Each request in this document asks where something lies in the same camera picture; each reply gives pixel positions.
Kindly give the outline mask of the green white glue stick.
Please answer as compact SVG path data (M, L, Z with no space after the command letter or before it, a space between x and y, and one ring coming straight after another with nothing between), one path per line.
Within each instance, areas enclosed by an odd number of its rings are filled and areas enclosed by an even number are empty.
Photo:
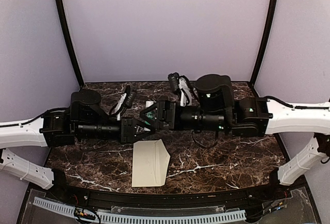
M146 103L145 103L145 107L148 108L148 107L152 106L154 103L155 103L154 101L146 101ZM153 119L153 118L154 118L154 113L153 113L153 111L148 112L148 113L146 114L146 116L147 116L148 118L150 118L150 119ZM147 132L150 131L150 129L148 129L148 128L146 128L146 127L144 128L144 130L147 131Z

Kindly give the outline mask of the cream paper envelope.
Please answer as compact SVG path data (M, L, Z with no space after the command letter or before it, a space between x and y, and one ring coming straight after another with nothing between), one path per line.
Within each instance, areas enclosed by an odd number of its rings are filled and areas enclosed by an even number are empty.
M170 158L161 139L136 142L133 148L131 186L164 186Z

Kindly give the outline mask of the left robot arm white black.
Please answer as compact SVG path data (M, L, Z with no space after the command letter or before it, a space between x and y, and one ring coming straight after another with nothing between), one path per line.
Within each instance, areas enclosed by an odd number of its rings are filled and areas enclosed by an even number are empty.
M61 147L76 140L118 140L132 144L155 133L155 128L135 118L122 117L131 108L135 94L125 93L114 114L101 108L101 95L94 90L81 90L71 95L69 107L54 108L39 116L17 122L1 123L1 171L20 180L51 189L61 201L73 197L61 170L36 165L13 153L15 147Z

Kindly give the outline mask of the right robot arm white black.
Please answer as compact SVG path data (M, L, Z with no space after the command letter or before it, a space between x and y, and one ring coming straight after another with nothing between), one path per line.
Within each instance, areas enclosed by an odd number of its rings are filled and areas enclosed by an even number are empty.
M312 132L310 142L294 158L274 169L263 196L274 200L317 162L329 157L329 102L286 103L273 96L234 99L227 75L207 74L191 85L177 73L168 76L179 102L157 101L140 112L155 130L214 131L239 137L285 132Z

